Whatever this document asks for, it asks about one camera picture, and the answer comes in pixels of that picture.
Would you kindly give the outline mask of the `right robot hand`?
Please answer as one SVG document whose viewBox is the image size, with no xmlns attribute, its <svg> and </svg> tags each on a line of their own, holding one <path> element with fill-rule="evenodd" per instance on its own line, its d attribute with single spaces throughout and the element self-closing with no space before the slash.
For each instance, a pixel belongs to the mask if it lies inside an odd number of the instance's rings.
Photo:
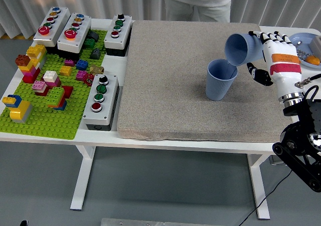
<svg viewBox="0 0 321 226">
<path fill-rule="evenodd" d="M 257 37 L 263 45 L 263 58 L 268 74 L 277 86 L 277 98 L 302 92 L 303 89 L 295 86 L 302 79 L 300 60 L 288 36 L 277 31 L 273 34 L 250 31 L 249 35 Z"/>
</svg>

